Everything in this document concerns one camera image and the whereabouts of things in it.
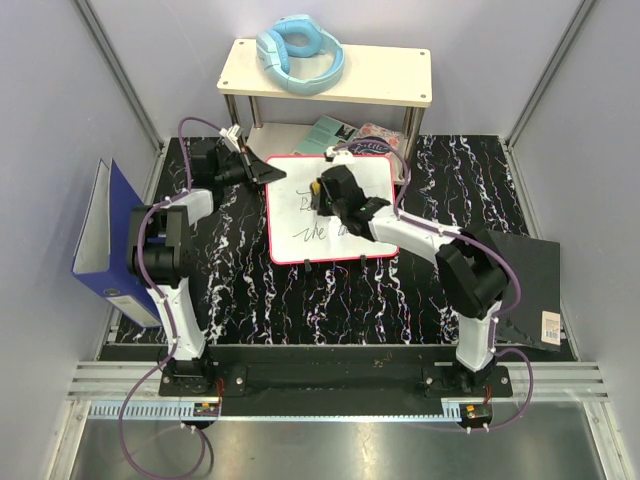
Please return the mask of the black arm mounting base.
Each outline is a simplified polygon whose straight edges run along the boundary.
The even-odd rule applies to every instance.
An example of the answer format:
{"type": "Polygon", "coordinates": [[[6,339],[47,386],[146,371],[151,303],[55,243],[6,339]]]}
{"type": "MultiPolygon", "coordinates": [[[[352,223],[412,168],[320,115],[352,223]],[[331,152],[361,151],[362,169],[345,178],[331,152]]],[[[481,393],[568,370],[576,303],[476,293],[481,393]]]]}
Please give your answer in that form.
{"type": "Polygon", "coordinates": [[[226,419],[377,421],[442,416],[443,402],[512,398],[506,367],[466,374],[450,346],[218,346],[209,384],[164,374],[165,397],[222,396],[226,419]]]}

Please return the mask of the pink framed whiteboard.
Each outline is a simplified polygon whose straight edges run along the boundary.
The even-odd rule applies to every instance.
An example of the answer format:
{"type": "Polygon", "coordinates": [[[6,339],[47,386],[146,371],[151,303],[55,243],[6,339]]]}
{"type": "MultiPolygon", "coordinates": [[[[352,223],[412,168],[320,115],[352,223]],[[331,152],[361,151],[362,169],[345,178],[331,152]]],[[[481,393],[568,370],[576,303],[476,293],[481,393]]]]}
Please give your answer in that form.
{"type": "MultiPolygon", "coordinates": [[[[384,155],[354,156],[347,166],[368,197],[395,200],[394,167],[384,155]]],[[[286,172],[282,180],[266,186],[266,212],[271,260],[277,265],[389,258],[399,248],[350,234],[334,216],[312,208],[310,184],[331,165],[319,156],[271,156],[271,166],[286,172]]]]}

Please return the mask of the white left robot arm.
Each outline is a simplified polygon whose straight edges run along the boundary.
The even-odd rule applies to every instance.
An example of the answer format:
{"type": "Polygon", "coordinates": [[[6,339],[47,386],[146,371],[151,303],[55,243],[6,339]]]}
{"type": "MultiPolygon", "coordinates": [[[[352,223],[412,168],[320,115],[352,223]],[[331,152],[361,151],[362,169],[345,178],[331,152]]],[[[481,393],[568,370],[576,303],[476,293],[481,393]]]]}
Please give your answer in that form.
{"type": "Polygon", "coordinates": [[[190,296],[191,227],[222,206],[227,188],[266,185],[284,179],[286,173],[250,148],[227,146],[222,140],[199,141],[187,149],[187,157],[189,190],[132,209],[126,263],[155,304],[166,336],[167,357],[158,362],[165,386],[203,396],[221,381],[190,296]]]}

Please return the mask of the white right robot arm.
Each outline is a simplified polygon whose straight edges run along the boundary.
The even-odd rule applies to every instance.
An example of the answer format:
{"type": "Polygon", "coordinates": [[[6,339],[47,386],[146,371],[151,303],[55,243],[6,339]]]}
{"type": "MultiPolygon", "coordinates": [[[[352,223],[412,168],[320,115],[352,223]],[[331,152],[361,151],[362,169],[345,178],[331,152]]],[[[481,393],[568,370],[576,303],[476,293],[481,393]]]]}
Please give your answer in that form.
{"type": "Polygon", "coordinates": [[[522,298],[521,282],[489,231],[427,221],[400,209],[398,201],[368,196],[345,165],[323,172],[311,182],[310,193],[312,209],[339,219],[350,234],[396,246],[436,267],[458,318],[455,387],[470,397],[486,389],[497,356],[499,317],[522,298]]]}

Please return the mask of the yellow whiteboard eraser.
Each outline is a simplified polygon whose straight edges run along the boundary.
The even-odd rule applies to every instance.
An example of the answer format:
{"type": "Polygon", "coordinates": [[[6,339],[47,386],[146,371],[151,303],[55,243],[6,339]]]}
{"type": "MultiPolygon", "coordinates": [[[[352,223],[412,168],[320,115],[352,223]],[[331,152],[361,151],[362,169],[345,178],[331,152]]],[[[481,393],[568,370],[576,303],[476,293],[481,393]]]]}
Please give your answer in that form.
{"type": "Polygon", "coordinates": [[[322,197],[322,185],[318,181],[313,181],[310,184],[310,192],[313,202],[320,202],[322,197]]]}

